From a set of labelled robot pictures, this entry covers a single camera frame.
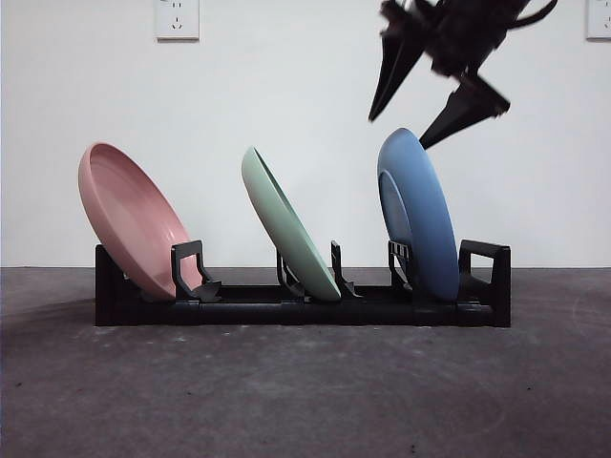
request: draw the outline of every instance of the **pink plate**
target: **pink plate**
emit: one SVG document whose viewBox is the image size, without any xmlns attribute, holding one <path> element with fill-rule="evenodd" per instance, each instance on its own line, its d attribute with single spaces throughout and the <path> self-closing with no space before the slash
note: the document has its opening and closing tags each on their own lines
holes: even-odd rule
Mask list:
<svg viewBox="0 0 611 458">
<path fill-rule="evenodd" d="M 170 250 L 190 239 L 153 181 L 114 146 L 95 143 L 80 161 L 78 188 L 89 222 L 116 264 L 153 299 L 174 299 Z M 194 257 L 182 261 L 181 273 L 189 287 L 201 284 Z"/>
</svg>

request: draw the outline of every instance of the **blue plate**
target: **blue plate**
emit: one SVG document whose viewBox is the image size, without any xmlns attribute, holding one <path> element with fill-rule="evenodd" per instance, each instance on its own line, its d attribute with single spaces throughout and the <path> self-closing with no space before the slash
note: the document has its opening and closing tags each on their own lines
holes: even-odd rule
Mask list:
<svg viewBox="0 0 611 458">
<path fill-rule="evenodd" d="M 438 299 L 454 301 L 460 277 L 448 206 L 427 152 L 407 129 L 384 142 L 378 186 L 390 239 L 411 245 L 413 280 Z"/>
</svg>

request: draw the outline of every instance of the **gray floor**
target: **gray floor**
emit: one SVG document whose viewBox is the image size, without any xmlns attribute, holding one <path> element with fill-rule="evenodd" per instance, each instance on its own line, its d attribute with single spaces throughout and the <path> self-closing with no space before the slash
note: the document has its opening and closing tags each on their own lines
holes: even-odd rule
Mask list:
<svg viewBox="0 0 611 458">
<path fill-rule="evenodd" d="M 511 329 L 96 328 L 90 269 L 2 288 L 3 457 L 611 456 L 611 269 L 514 271 Z"/>
</svg>

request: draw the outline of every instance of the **white wall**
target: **white wall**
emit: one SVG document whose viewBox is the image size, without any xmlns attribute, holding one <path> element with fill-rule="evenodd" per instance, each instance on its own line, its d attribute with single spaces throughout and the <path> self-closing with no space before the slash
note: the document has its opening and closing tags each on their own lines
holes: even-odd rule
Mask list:
<svg viewBox="0 0 611 458">
<path fill-rule="evenodd" d="M 534 0 L 530 11 L 543 1 Z M 172 202 L 210 265 L 271 265 L 240 177 L 256 145 L 304 225 L 346 265 L 384 265 L 376 160 L 424 132 L 455 84 L 422 59 L 374 124 L 378 0 L 202 0 L 199 44 L 154 38 L 152 0 L 3 0 L 2 264 L 93 265 L 76 169 L 105 140 Z M 482 75 L 511 111 L 431 149 L 458 239 L 515 266 L 611 265 L 611 42 L 563 0 L 510 34 Z"/>
</svg>

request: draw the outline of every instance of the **green plate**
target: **green plate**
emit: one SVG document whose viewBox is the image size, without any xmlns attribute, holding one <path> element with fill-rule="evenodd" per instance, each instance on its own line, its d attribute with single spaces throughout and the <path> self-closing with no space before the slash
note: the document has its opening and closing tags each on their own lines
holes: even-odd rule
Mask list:
<svg viewBox="0 0 611 458">
<path fill-rule="evenodd" d="M 261 155 L 250 148 L 242 179 L 267 234 L 305 290 L 321 301 L 339 301 L 340 290 L 320 253 Z"/>
</svg>

